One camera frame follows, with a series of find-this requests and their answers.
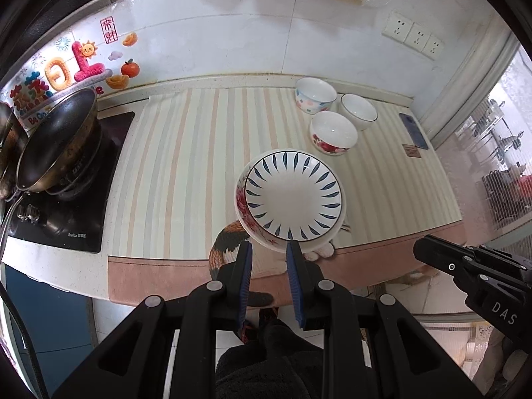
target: red chinese character stamp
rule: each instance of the red chinese character stamp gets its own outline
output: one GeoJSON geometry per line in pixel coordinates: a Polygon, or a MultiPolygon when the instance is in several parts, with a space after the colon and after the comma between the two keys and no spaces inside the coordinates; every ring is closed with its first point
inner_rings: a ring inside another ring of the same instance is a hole
{"type": "Polygon", "coordinates": [[[100,21],[102,26],[102,33],[106,44],[116,42],[118,40],[118,33],[116,33],[116,27],[114,26],[114,19],[112,16],[107,16],[100,21]]]}

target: blue leaf pattern plate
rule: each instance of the blue leaf pattern plate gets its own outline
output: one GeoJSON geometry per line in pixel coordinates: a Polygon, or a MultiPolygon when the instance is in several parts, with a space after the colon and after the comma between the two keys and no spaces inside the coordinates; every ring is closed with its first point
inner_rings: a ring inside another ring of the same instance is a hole
{"type": "Polygon", "coordinates": [[[331,231],[343,203],[339,181],[325,163],[305,152],[288,150],[270,153],[252,166],[245,200],[254,220],[268,234],[300,242],[331,231]]]}

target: white electrical socket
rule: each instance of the white electrical socket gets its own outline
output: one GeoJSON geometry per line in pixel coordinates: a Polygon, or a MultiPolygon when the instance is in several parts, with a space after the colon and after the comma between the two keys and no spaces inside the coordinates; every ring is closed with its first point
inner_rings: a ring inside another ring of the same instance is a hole
{"type": "Polygon", "coordinates": [[[421,52],[427,57],[432,58],[432,60],[436,60],[442,54],[443,48],[443,42],[431,34],[427,44],[421,52]]]}
{"type": "Polygon", "coordinates": [[[390,13],[388,23],[384,27],[382,34],[397,40],[397,42],[403,43],[408,36],[412,25],[414,25],[414,21],[411,21],[397,12],[392,12],[390,13]]]}
{"type": "Polygon", "coordinates": [[[404,44],[416,49],[419,52],[422,52],[423,48],[429,41],[430,34],[430,31],[428,31],[425,27],[414,23],[410,33],[408,33],[408,36],[406,36],[404,44]]]}

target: stacked plate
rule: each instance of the stacked plate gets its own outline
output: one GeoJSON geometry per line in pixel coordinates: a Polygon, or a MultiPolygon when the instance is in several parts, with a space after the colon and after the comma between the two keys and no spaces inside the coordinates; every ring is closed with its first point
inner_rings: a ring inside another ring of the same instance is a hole
{"type": "Polygon", "coordinates": [[[235,209],[256,241],[278,252],[290,240],[303,253],[332,240],[345,218],[340,181],[321,160],[299,150],[273,150],[244,168],[235,209]]]}

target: bowl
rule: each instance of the bowl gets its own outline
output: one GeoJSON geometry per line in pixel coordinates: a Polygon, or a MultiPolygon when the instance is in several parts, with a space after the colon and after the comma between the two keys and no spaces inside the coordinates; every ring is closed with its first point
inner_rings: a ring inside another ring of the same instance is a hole
{"type": "Polygon", "coordinates": [[[344,94],[338,112],[353,123],[359,132],[368,129],[379,117],[375,106],[356,94],[344,94]]]}
{"type": "Polygon", "coordinates": [[[333,171],[300,150],[273,150],[245,166],[235,187],[235,210],[246,232],[276,252],[291,240],[303,253],[339,232],[345,192],[333,171]]]}
{"type": "Polygon", "coordinates": [[[318,78],[301,78],[296,82],[297,107],[310,115],[327,111],[336,100],[333,86],[318,78]]]}
{"type": "Polygon", "coordinates": [[[358,141],[358,131],[343,115],[324,111],[310,122],[310,137],[322,153],[339,156],[346,153],[358,141]]]}

